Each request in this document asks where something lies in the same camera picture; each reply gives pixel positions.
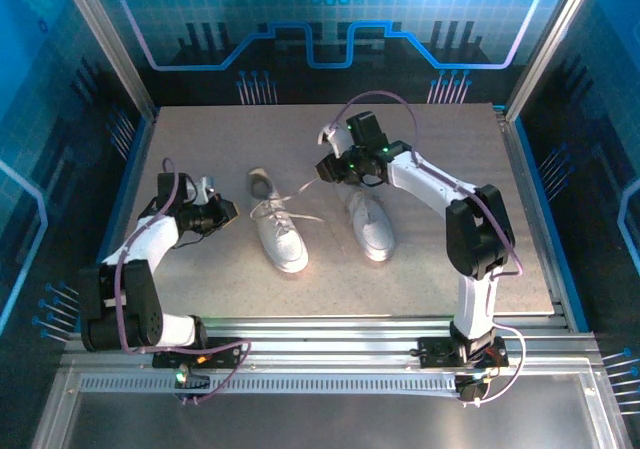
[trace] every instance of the shoe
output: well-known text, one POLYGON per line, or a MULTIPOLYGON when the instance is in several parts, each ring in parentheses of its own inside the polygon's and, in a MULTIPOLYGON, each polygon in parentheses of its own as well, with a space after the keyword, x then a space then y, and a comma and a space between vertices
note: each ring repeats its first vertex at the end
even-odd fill
POLYGON ((362 186, 335 184, 342 202, 347 206, 356 240, 372 261, 391 257, 396 247, 391 222, 384 209, 362 186))
POLYGON ((304 241, 297 231, 292 214, 284 208, 273 182, 264 169, 257 167, 247 174, 247 185, 254 209, 250 217, 258 224, 262 245, 274 265, 283 272, 296 273, 309 262, 304 241))

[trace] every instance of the enclosure wall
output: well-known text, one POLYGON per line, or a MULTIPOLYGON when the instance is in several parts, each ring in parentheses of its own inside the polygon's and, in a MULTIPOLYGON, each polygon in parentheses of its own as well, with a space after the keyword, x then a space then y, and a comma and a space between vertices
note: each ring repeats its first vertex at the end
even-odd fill
POLYGON ((559 0, 101 1, 156 104, 210 105, 504 104, 559 0))
POLYGON ((640 349, 639 14, 640 0, 586 0, 521 120, 604 356, 640 349))
POLYGON ((27 447, 142 121, 71 0, 0 0, 0 33, 0 447, 27 447))

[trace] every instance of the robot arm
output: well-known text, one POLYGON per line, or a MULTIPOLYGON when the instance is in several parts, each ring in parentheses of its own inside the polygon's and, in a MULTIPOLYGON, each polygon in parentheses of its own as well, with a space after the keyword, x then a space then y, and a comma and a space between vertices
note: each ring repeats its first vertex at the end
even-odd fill
MULTIPOLYGON (((205 237, 221 229, 238 214, 233 203, 222 199, 209 178, 197 185, 180 174, 178 190, 166 215, 135 240, 122 271, 125 331, 130 347, 177 347, 206 345, 206 332, 196 316, 174 316, 162 312, 153 273, 164 255, 186 231, 205 237)), ((173 174, 158 175, 158 196, 138 218, 146 224, 168 200, 173 174)), ((115 315, 114 278, 124 244, 102 263, 80 271, 82 340, 88 350, 119 349, 115 315)))
POLYGON ((347 129, 325 128, 320 139, 333 148, 316 166, 322 180, 357 184, 364 183, 365 176, 375 176, 413 194, 445 220, 447 255, 459 273, 458 306, 451 324, 457 360, 465 364, 491 346, 497 276, 507 262, 507 252, 480 208, 460 188, 482 199, 514 244, 500 192, 490 185, 477 188, 455 179, 417 155, 430 172, 423 170, 408 144, 389 143, 371 112, 349 118, 347 129))

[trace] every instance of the purple cable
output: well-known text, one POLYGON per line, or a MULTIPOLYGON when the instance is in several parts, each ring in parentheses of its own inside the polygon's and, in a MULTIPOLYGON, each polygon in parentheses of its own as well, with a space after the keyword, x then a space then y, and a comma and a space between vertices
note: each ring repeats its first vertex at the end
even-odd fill
POLYGON ((503 272, 503 273, 498 274, 496 276, 491 275, 490 276, 490 280, 494 280, 496 277, 503 277, 503 276, 521 276, 524 273, 524 269, 522 267, 522 262, 520 261, 520 258, 516 255, 515 249, 513 248, 513 245, 511 244, 511 242, 509 241, 509 238, 504 233, 504 231, 500 227, 500 224, 498 224, 498 221, 496 220, 494 215, 491 213, 491 211, 489 210, 487 205, 484 202, 482 202, 482 200, 478 196, 476 196, 474 193, 472 193, 471 191, 468 191, 464 187, 458 186, 458 184, 455 181, 452 181, 452 180, 442 176, 438 172, 434 171, 433 169, 425 166, 418 159, 418 147, 419 147, 419 144, 420 144, 420 129, 419 129, 420 126, 418 124, 418 118, 416 117, 416 114, 415 114, 415 112, 413 112, 413 109, 411 108, 409 103, 407 101, 405 101, 402 97, 398 96, 397 94, 394 94, 393 92, 382 91, 382 90, 363 92, 362 94, 357 95, 356 97, 354 97, 353 99, 351 99, 349 102, 347 102, 344 105, 344 107, 340 110, 340 112, 335 117, 333 122, 331 122, 329 127, 333 128, 333 126, 338 123, 340 118, 344 115, 345 112, 347 112, 347 109, 349 109, 349 107, 351 107, 351 105, 353 103, 355 103, 356 101, 359 101, 360 99, 362 99, 364 97, 367 97, 367 96, 386 96, 386 97, 389 97, 391 99, 395 99, 396 101, 398 101, 400 104, 402 104, 404 107, 407 108, 407 110, 409 111, 409 114, 411 114, 411 118, 413 119, 413 125, 414 125, 414 130, 415 130, 415 139, 414 139, 413 146, 411 148, 411 158, 413 159, 413 162, 416 164, 416 166, 418 166, 420 169, 422 169, 424 172, 426 172, 430 176, 435 177, 440 182, 442 182, 442 183, 446 184, 447 186, 451 187, 453 190, 458 191, 459 193, 463 194, 464 196, 470 198, 473 202, 475 202, 478 205, 480 210, 487 217, 487 219, 489 220, 489 223, 491 224, 493 229, 496 231, 496 234, 498 235, 498 238, 500 239, 500 242, 505 247, 505 249, 507 250, 509 255, 513 258, 513 262, 515 263, 516 267, 518 268, 518 270, 514 271, 514 272, 503 272))
POLYGON ((247 344, 247 350, 245 351, 242 359, 240 359, 240 362, 238 363, 238 365, 235 367, 233 371, 231 371, 231 373, 227 376, 227 378, 224 381, 222 381, 222 383, 211 393, 201 398, 194 397, 192 399, 194 404, 198 404, 198 401, 207 400, 210 397, 212 397, 215 393, 217 393, 222 387, 224 387, 229 382, 231 377, 235 375, 235 373, 238 371, 240 366, 244 363, 244 361, 247 358, 247 355, 251 351, 251 341, 247 339, 243 339, 241 341, 232 342, 230 344, 225 344, 224 346, 219 346, 213 349, 185 349, 182 347, 143 347, 143 348, 140 348, 139 351, 136 351, 129 347, 129 344, 127 342, 127 334, 125 331, 125 324, 124 324, 124 311, 122 308, 122 294, 121 294, 122 267, 124 266, 124 261, 129 255, 129 249, 131 249, 131 246, 133 245, 135 240, 138 237, 140 237, 140 235, 144 231, 146 231, 147 229, 149 229, 149 227, 155 224, 162 216, 164 216, 164 214, 167 212, 169 207, 171 207, 171 204, 173 203, 173 200, 176 197, 176 193, 178 192, 178 171, 175 169, 175 165, 173 164, 173 161, 168 157, 164 158, 162 161, 163 171, 168 172, 167 163, 171 164, 171 169, 173 170, 173 187, 171 188, 171 194, 169 195, 169 199, 164 204, 164 206, 162 206, 162 208, 158 211, 157 214, 155 214, 149 221, 147 221, 144 225, 140 226, 138 229, 136 229, 133 232, 133 234, 131 234, 131 236, 129 236, 129 238, 124 244, 124 247, 122 249, 122 252, 120 253, 120 256, 118 257, 118 264, 116 265, 116 273, 115 273, 115 281, 114 281, 114 295, 116 300, 115 307, 116 307, 116 321, 118 325, 118 338, 120 339, 120 345, 122 346, 122 350, 125 353, 130 355, 145 354, 148 352, 172 351, 172 352, 179 352, 181 354, 205 356, 209 354, 216 354, 218 352, 226 351, 227 349, 232 349, 234 347, 247 344))

